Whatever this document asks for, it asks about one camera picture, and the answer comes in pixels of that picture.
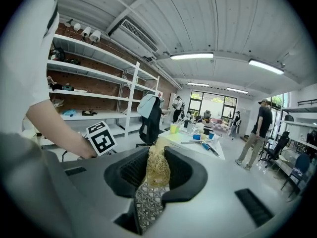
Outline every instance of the yellow cup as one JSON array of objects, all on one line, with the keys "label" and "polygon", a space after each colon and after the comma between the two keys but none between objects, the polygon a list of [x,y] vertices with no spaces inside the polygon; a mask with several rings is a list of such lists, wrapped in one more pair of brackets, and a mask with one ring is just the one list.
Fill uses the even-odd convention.
[{"label": "yellow cup", "polygon": [[177,127],[177,124],[171,123],[169,131],[171,134],[176,134],[179,131],[179,127]]}]

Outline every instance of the khaki pants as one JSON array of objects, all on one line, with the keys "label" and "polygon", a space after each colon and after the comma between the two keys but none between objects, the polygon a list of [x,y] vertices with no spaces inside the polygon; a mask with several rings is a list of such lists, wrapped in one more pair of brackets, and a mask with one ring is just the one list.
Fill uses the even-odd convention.
[{"label": "khaki pants", "polygon": [[252,167],[252,164],[253,164],[254,160],[256,159],[257,154],[259,152],[259,149],[261,148],[263,142],[264,142],[263,137],[260,137],[259,139],[257,139],[256,135],[254,133],[251,133],[249,138],[248,138],[248,141],[246,142],[245,146],[243,147],[242,153],[240,154],[240,157],[238,158],[238,160],[243,161],[247,155],[249,148],[252,146],[253,143],[255,143],[251,159],[250,159],[249,163],[247,164],[249,167]]}]

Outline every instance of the air conditioner vent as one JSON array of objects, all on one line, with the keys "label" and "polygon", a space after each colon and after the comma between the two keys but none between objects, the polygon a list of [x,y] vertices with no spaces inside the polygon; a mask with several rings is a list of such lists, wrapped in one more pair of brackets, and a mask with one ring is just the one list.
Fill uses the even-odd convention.
[{"label": "air conditioner vent", "polygon": [[127,31],[132,33],[135,37],[140,39],[145,45],[147,45],[153,52],[156,52],[158,48],[155,46],[155,44],[149,39],[149,37],[138,27],[136,27],[134,24],[132,24],[130,21],[125,19],[121,26],[124,27]]}]

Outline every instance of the black chair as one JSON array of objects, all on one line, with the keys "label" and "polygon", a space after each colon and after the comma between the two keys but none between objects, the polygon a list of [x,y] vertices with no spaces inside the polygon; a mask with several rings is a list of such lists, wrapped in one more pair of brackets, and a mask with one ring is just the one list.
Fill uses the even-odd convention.
[{"label": "black chair", "polygon": [[140,138],[145,144],[136,144],[136,147],[139,146],[150,146],[153,145],[156,139],[159,136],[159,120],[162,114],[162,110],[159,107],[160,101],[156,97],[152,111],[149,115],[149,118],[142,118],[142,126],[139,130]]},{"label": "black chair", "polygon": [[[301,180],[303,180],[303,178],[305,177],[305,173],[309,168],[310,162],[311,162],[311,160],[310,160],[309,156],[306,153],[302,153],[297,158],[296,163],[295,163],[295,167],[293,168],[289,177],[286,179],[281,190],[284,188],[284,186],[287,184],[287,182],[290,181],[292,176],[294,176],[298,180],[298,182],[296,184],[296,186],[298,186],[298,184],[301,182]],[[294,192],[294,188],[288,197],[290,197],[293,194],[293,192]]]},{"label": "black chair", "polygon": [[288,141],[289,141],[289,137],[281,136],[276,147],[273,150],[269,148],[264,148],[264,150],[266,150],[266,155],[265,155],[265,158],[260,158],[260,161],[267,162],[265,168],[267,168],[269,163],[272,164],[271,160],[274,160],[274,161],[278,160],[278,155],[281,153],[281,151],[286,146]]}]

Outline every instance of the desk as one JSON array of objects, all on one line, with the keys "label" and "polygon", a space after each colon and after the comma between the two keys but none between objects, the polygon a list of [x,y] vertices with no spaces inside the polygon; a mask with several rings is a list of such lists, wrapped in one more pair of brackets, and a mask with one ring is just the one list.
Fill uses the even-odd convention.
[{"label": "desk", "polygon": [[176,146],[185,150],[192,150],[211,156],[212,158],[225,160],[219,141],[216,144],[213,141],[208,143],[219,154],[220,157],[217,157],[211,150],[207,151],[201,144],[181,144],[181,142],[189,142],[189,140],[193,140],[193,136],[187,135],[185,133],[179,132],[177,134],[171,134],[170,131],[166,131],[158,135],[158,137],[167,139],[172,146]]}]

